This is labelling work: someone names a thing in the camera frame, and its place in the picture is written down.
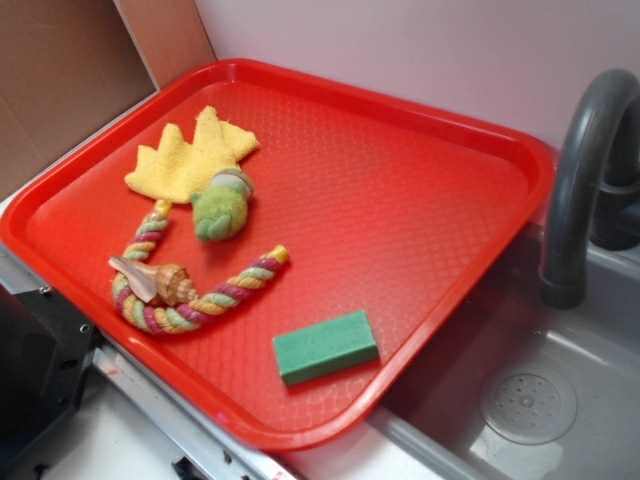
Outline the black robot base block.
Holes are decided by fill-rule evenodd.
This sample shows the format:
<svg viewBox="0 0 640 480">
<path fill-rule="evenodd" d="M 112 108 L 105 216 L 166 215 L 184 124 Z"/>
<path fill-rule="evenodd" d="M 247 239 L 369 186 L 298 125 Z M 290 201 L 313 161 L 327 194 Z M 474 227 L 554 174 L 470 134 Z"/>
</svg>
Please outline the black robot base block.
<svg viewBox="0 0 640 480">
<path fill-rule="evenodd" d="M 79 407 L 96 331 L 57 292 L 1 290 L 1 467 Z"/>
</svg>

